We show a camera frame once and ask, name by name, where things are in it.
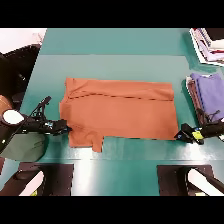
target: green fabric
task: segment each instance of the green fabric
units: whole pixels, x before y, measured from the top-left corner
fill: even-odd
[[[17,134],[0,154],[21,162],[37,161],[44,154],[45,136],[38,133]]]

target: green table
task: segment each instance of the green table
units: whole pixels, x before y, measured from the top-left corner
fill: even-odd
[[[222,75],[219,67],[199,63],[188,29],[48,29],[21,111],[30,113],[50,95],[46,115],[58,119],[67,76],[171,82],[179,127],[183,122],[194,126],[197,120],[184,81],[192,72]],[[216,138],[198,146],[106,137],[103,152],[95,153],[70,148],[63,135],[49,137],[40,162],[74,163],[72,195],[158,195],[156,165],[209,163],[224,181],[223,159],[224,145]],[[17,167],[16,161],[5,162],[2,186]]]

